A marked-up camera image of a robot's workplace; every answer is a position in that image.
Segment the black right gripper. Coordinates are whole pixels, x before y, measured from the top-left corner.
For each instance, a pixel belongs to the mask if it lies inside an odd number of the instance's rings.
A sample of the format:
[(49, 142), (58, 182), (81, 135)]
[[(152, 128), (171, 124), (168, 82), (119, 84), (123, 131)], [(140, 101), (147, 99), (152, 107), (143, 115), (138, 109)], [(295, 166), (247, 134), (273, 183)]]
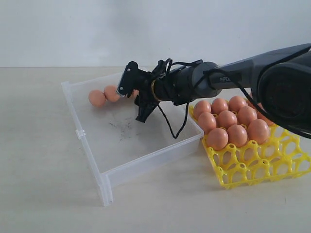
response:
[(136, 61), (133, 62), (137, 75), (134, 88), (139, 91), (135, 98), (135, 105), (138, 107), (136, 121), (145, 123), (159, 102), (173, 101), (173, 88), (168, 82), (172, 63), (171, 58), (159, 60), (152, 71), (144, 71), (139, 69)]

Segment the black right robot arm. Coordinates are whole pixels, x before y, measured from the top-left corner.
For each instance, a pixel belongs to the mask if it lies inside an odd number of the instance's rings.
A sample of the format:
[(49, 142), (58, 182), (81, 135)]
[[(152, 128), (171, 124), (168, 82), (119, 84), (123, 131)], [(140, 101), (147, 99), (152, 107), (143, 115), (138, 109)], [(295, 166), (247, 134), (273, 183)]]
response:
[(197, 60), (158, 61), (152, 71), (134, 69), (137, 121), (145, 122), (162, 101), (179, 106), (240, 89), (273, 123), (305, 138), (311, 136), (311, 46), (301, 44), (264, 52), (227, 65)]

